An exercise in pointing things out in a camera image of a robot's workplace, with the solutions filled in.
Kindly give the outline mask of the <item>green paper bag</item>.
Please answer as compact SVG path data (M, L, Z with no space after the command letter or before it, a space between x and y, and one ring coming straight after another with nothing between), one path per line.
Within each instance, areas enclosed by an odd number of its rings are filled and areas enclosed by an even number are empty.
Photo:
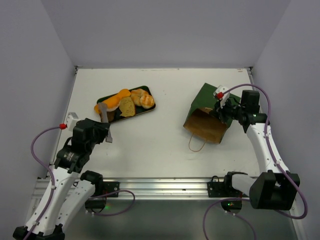
M205 143L220 144L232 124L229 119L225 123L211 113L218 100L214 97L216 87L204 83L192 101L183 127L192 137L203 139Z

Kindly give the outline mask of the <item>brown blurred bread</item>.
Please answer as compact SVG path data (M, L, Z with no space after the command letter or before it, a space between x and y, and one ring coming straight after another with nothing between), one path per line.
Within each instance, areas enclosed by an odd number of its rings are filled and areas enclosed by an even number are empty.
M115 119L116 111L106 111L107 120L111 123ZM104 116L102 113L99 114L101 122L105 122Z

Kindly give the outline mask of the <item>metal tongs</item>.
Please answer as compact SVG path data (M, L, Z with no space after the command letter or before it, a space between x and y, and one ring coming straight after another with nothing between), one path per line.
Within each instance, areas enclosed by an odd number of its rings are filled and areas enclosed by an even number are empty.
M98 105L98 110L100 111L100 115L101 115L101 122L102 123L108 123L109 122L108 114L107 114L108 105L103 103L103 102L99 102L97 105ZM107 133L107 136L105 138L105 141L107 143L112 143L113 142L113 138L112 138L110 129L108 129L108 133Z

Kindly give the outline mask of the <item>long orange bread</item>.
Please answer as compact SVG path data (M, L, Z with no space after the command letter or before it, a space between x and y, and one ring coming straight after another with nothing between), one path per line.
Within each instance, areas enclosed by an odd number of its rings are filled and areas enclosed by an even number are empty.
M125 97L130 97L130 96L131 96L131 92L130 92L128 89L125 88L125 89L120 90L117 94L112 95L112 96L118 96L118 97L120 97L121 99L123 99L123 98L125 98ZM106 99L104 99L104 100L98 100L97 104L96 104L95 107L94 107L94 111L95 111L97 114L100 113L100 111L99 111L99 109L98 109L98 103L104 103L104 101L105 101Z

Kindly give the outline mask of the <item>sliced toast bread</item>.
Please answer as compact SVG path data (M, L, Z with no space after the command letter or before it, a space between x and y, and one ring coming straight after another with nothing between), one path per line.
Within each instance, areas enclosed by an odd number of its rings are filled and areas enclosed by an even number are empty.
M136 106L130 96L124 97L120 100L119 110L122 117L133 117L136 114Z

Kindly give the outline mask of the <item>round flower bread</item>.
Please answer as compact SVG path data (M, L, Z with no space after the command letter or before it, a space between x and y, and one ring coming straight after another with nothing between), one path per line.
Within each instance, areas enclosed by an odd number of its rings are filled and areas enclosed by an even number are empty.
M130 97L132 101L136 106L139 106L139 107L141 106L141 101L140 101L141 97L149 95L149 93L143 90L142 88L134 89L130 93L131 93Z

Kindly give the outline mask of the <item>round scored bun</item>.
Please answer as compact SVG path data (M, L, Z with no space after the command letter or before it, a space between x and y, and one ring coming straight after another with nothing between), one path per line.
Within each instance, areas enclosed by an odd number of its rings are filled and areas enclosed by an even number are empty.
M144 109L150 109L155 105L155 100L151 95L143 95L140 98L140 105Z

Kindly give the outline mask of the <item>oval orange bread roll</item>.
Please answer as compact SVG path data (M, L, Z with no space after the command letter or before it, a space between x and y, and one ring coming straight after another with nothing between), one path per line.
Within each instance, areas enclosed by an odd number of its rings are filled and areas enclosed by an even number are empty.
M104 100L103 102L107 105L107 110L109 112L112 112L119 107L120 101L121 101L121 98L117 95L114 95L114 96Z

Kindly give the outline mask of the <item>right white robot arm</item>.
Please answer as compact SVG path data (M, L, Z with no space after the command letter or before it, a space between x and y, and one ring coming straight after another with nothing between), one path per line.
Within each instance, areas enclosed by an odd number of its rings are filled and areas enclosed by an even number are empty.
M222 123L239 122L253 146L259 167L257 178L243 172L228 172L224 177L223 192L231 197L242 192L249 197L254 209L290 210L300 178L296 173L290 173L280 157L267 115L260 112L259 92L243 90L241 99L236 100L230 96L227 87L220 85L213 95L217 102L210 114Z

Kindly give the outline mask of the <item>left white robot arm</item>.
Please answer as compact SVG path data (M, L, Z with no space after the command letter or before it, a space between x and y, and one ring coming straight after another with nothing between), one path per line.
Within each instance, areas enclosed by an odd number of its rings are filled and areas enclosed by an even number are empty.
M70 125L61 123L57 128L72 130L72 136L58 151L53 168L48 170L50 183L33 215L25 225L14 230L16 240L63 240L87 199L103 193L103 176L81 171L95 145L108 137L110 124L85 118L73 119Z

